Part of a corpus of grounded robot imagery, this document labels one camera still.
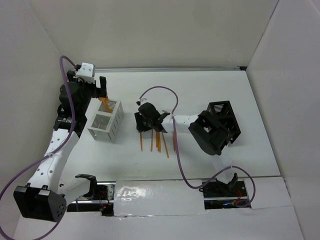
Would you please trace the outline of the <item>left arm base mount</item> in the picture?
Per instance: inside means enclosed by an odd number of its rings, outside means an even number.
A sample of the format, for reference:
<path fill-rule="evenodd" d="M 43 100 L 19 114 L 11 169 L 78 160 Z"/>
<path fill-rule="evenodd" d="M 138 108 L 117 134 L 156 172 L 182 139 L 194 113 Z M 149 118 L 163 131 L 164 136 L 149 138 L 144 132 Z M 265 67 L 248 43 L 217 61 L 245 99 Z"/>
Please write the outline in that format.
<path fill-rule="evenodd" d="M 116 182 L 98 182 L 97 190 L 91 197 L 80 196 L 68 207 L 68 213 L 95 212 L 104 217 L 114 216 L 114 196 Z"/>

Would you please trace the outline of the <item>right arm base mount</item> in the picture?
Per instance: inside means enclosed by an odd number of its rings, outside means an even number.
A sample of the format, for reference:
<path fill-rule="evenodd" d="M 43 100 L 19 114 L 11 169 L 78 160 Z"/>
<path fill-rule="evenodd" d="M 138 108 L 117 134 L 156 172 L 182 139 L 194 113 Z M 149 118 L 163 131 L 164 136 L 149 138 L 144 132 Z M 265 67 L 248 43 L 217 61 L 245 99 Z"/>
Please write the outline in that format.
<path fill-rule="evenodd" d="M 236 173 L 228 184 L 216 179 L 200 188 L 199 191 L 203 194 L 206 210 L 251 207 L 248 203 L 250 197 L 245 183 L 243 180 L 238 180 Z"/>

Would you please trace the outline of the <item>orange spoon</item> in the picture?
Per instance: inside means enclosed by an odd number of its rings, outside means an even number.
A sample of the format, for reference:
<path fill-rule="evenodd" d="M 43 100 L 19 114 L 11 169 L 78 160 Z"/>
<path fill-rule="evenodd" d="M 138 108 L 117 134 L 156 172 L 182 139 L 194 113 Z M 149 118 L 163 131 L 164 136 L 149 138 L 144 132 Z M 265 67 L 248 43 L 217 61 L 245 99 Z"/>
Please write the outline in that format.
<path fill-rule="evenodd" d="M 112 113 L 112 110 L 110 109 L 108 97 L 100 97 L 99 100 L 103 103 L 105 110 L 107 113 Z"/>

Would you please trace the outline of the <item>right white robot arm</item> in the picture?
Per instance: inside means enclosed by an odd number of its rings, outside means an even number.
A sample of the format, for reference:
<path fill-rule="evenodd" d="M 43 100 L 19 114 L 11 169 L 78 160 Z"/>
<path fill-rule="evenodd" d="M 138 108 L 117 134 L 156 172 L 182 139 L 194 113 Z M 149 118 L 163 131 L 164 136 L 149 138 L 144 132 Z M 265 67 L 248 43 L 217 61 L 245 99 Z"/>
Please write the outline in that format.
<path fill-rule="evenodd" d="M 172 112 L 160 113 L 148 102 L 138 100 L 138 109 L 134 114 L 136 129 L 139 133 L 150 130 L 156 133 L 172 133 L 174 149 L 177 155 L 181 176 L 188 187 L 201 189 L 209 182 L 192 186 L 182 169 L 177 133 L 191 134 L 202 151 L 210 156 L 220 156 L 228 144 L 233 144 L 241 134 L 239 124 L 231 102 L 210 102 L 206 110 L 195 115 L 175 115 Z"/>

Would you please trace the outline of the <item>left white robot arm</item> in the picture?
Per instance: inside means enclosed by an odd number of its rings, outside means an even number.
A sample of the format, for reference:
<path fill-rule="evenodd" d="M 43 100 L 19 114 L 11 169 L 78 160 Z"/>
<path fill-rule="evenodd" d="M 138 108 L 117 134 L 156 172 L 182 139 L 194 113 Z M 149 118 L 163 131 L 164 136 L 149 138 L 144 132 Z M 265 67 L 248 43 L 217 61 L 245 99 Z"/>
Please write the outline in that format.
<path fill-rule="evenodd" d="M 62 183 L 67 160 L 80 139 L 87 122 L 86 111 L 92 98 L 107 96 L 106 77 L 95 82 L 67 72 L 68 81 L 59 89 L 60 105 L 45 159 L 25 186 L 17 186 L 13 197 L 24 218 L 58 222 L 68 205 L 79 197 L 92 200 L 99 187 L 94 175 L 80 173 L 71 182 Z"/>

